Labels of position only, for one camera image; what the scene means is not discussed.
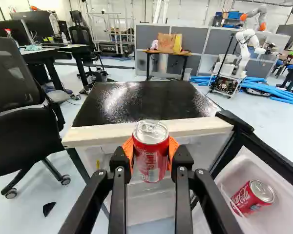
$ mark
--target bottle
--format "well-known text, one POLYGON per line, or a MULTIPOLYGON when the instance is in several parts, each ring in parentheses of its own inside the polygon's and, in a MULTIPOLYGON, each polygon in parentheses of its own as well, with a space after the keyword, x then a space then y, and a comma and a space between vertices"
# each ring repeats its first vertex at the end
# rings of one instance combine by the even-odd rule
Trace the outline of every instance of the bottle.
POLYGON ((18 49, 20 49, 20 45, 19 43, 17 42, 17 40, 15 40, 13 37, 12 37, 12 33, 11 33, 11 30, 6 28, 5 29, 6 33, 7 33, 7 37, 10 38, 12 41, 14 41, 14 43, 16 44, 16 46, 18 47, 18 49))
POLYGON ((61 33, 61 38, 63 40, 63 44, 67 44, 67 39, 66 39, 64 32, 61 33))

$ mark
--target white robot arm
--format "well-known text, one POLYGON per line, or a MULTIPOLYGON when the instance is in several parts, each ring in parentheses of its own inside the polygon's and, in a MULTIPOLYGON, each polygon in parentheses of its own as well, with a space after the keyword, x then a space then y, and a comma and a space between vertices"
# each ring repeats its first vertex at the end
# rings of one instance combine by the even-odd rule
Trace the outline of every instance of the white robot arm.
POLYGON ((253 29, 237 32, 235 38, 239 42, 242 57, 236 74, 237 76, 244 78, 246 76, 246 71, 244 69, 251 56, 248 50, 248 43, 250 42, 254 46, 255 53, 257 54, 264 54, 266 50, 260 47, 258 38, 253 29))

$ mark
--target coca-cola logo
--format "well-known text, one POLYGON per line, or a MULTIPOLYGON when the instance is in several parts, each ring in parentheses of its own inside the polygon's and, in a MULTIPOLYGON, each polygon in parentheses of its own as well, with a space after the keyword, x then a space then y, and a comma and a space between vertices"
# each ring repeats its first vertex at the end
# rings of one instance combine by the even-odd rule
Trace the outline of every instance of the coca-cola logo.
POLYGON ((250 198, 249 192, 246 190, 248 184, 244 186, 240 192, 232 199, 235 205, 244 203, 250 198))

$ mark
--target chair wheel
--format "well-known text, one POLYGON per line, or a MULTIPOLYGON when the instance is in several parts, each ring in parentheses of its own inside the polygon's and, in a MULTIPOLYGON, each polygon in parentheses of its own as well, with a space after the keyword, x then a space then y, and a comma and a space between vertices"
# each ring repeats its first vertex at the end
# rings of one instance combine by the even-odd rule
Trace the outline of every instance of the chair wheel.
POLYGON ((10 189, 4 196, 7 198, 7 199, 13 199, 17 196, 18 194, 18 191, 16 188, 12 188, 10 189))
POLYGON ((70 176, 69 175, 63 175, 63 179, 61 180, 62 185, 67 185, 70 183, 70 176))

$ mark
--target can lid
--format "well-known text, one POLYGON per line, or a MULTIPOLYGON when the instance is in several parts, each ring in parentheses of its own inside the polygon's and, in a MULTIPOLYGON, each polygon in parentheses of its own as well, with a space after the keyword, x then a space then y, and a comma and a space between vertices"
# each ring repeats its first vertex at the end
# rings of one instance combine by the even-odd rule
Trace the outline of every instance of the can lid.
POLYGON ((144 144, 158 144, 168 137, 168 128, 160 121, 144 119, 137 122, 133 136, 144 144))
POLYGON ((253 180, 250 184, 251 190, 256 197, 265 202, 273 202, 274 201, 274 190, 267 184, 259 180, 253 180))

